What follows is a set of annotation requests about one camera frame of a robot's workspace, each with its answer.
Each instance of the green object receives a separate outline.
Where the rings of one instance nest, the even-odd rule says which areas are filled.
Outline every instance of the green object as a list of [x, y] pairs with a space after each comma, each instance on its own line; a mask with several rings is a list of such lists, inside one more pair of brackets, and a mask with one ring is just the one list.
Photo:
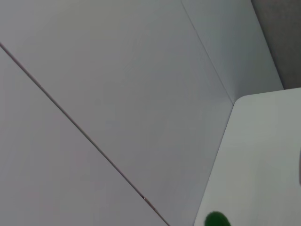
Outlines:
[[205, 226], [231, 226], [228, 219], [221, 212], [209, 213], [205, 219]]

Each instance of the white panel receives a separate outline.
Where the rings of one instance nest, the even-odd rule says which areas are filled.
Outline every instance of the white panel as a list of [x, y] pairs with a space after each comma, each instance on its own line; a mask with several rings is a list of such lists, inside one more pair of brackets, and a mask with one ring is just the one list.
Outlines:
[[223, 212], [231, 225], [301, 222], [301, 89], [239, 99], [198, 212]]
[[0, 150], [1, 225], [165, 225], [2, 49]]
[[250, 0], [182, 0], [232, 102], [283, 89]]
[[180, 1], [85, 0], [17, 47], [1, 35], [168, 223], [193, 224], [232, 103]]

